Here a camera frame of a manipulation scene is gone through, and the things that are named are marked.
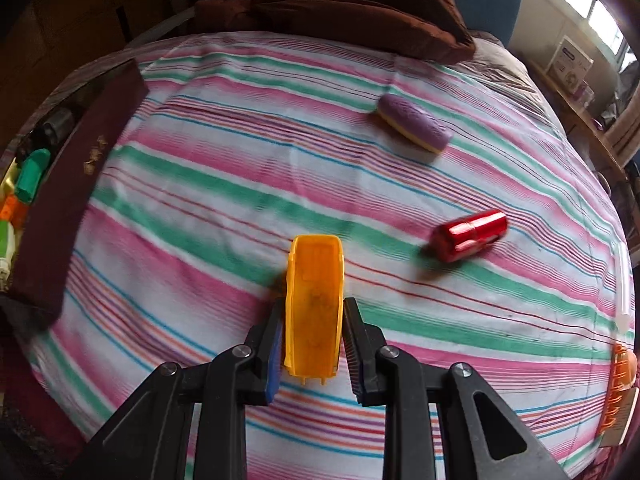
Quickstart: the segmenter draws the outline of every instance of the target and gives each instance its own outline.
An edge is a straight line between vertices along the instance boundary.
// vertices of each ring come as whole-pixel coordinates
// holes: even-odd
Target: yellow plastic toy
[[[322,381],[338,370],[344,255],[337,236],[302,235],[287,264],[284,365],[294,377]]]

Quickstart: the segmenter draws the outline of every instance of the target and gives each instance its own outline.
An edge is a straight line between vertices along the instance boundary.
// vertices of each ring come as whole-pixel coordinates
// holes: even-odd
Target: red can
[[[455,262],[499,240],[508,227],[506,215],[498,209],[491,209],[436,227],[430,245],[438,259]]]

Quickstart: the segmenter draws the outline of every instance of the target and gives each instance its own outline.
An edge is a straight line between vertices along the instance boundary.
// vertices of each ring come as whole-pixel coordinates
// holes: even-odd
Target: purple sponge
[[[440,153],[453,137],[439,120],[399,95],[384,94],[378,101],[378,113],[407,139],[430,152]]]

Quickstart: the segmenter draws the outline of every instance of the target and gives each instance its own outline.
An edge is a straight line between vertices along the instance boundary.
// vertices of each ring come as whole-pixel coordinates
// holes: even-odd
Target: orange plastic object
[[[14,215],[11,218],[11,224],[15,230],[20,230],[24,227],[24,222],[27,219],[27,213],[29,212],[29,205],[18,199],[18,203],[15,206]]]
[[[635,381],[636,371],[638,370],[638,360],[635,354],[620,343],[613,345],[611,365],[609,386],[607,387],[607,396],[604,401],[604,410],[600,416],[597,435],[602,434],[616,423],[616,414],[620,410],[619,403],[622,400],[620,393],[628,389],[630,383]]]
[[[2,209],[0,209],[0,221],[11,222],[14,229],[22,229],[28,211],[29,206],[11,193],[4,201]]]
[[[334,377],[342,334],[344,255],[337,236],[302,235],[287,265],[284,365],[294,377]]]
[[[0,221],[10,222],[19,202],[18,197],[11,193],[6,200],[4,200],[4,205],[2,209],[0,209]]]

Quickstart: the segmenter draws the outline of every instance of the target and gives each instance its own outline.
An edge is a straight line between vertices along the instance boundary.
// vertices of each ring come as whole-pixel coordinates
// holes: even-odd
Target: striped bedsheet
[[[345,295],[388,341],[429,364],[469,362],[569,475],[593,459],[624,237],[555,121],[455,68],[264,32],[101,59],[44,107],[129,56],[150,92],[86,210],[62,316],[34,335],[12,313],[34,373],[87,438],[161,362],[241,342],[293,237],[324,233],[342,239]],[[448,149],[435,157],[385,126],[372,113],[384,92],[451,128]],[[494,207],[511,227],[492,250],[453,266],[422,250],[439,223]],[[285,376],[246,424],[252,480],[381,477],[384,411],[357,405],[344,352],[326,386]]]

